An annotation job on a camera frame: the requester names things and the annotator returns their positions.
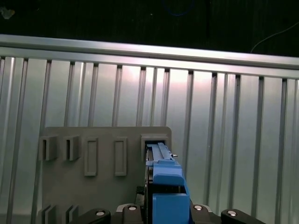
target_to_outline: metal screw head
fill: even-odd
[[[103,216],[104,214],[105,214],[105,212],[103,212],[103,211],[98,211],[96,215],[97,215],[97,216]]]
[[[137,208],[135,207],[135,206],[130,206],[129,207],[129,210],[131,210],[131,211],[134,211],[134,210],[136,210]]]
[[[228,211],[228,214],[229,214],[230,216],[236,216],[236,215],[237,215],[237,213],[234,212],[234,211]]]
[[[202,207],[201,207],[200,205],[195,205],[194,208],[195,208],[197,211],[202,210]]]

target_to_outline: blue cable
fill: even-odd
[[[174,15],[174,16],[182,16],[182,15],[186,15],[187,13],[189,13],[189,12],[193,9],[193,7],[194,7],[194,3],[195,3],[195,0],[192,0],[192,2],[191,2],[191,4],[190,4],[189,8],[188,8],[185,12],[183,12],[183,13],[179,13],[179,14],[175,14],[175,13],[173,13],[173,12],[166,6],[166,4],[165,4],[165,0],[162,0],[162,5],[163,5],[164,9],[165,9],[170,15]]]

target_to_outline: dark ceiling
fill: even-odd
[[[191,2],[164,0],[177,14]],[[299,0],[194,0],[182,16],[171,15],[163,0],[42,0],[38,11],[26,0],[8,5],[16,14],[0,19],[4,34],[246,53],[299,21]],[[254,53],[299,57],[299,25],[261,43]]]

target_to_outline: horizontal metal beam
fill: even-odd
[[[253,76],[299,79],[299,70],[258,68],[258,67],[249,67],[249,66],[241,66],[241,65],[226,65],[226,64],[175,61],[175,60],[142,58],[142,57],[112,56],[112,55],[59,52],[59,51],[48,51],[48,50],[3,48],[3,47],[0,47],[0,53],[2,56],[9,56],[9,57],[24,57],[24,58],[46,59],[46,60],[63,60],[63,61],[71,61],[71,62],[80,61],[80,62],[106,63],[106,64],[117,64],[117,65],[132,65],[132,66],[142,66],[142,67],[199,70],[199,71],[209,71],[209,72],[229,73],[229,74],[244,74],[244,75],[253,75]]]
[[[0,35],[0,47],[104,54],[114,56],[146,57],[154,59],[299,70],[299,58],[294,57],[265,56],[137,44]]]

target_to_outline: gray mounting plate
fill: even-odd
[[[145,142],[164,141],[167,127],[48,127],[39,142],[43,209],[38,223],[66,224],[94,208],[112,213],[134,203],[144,185]]]

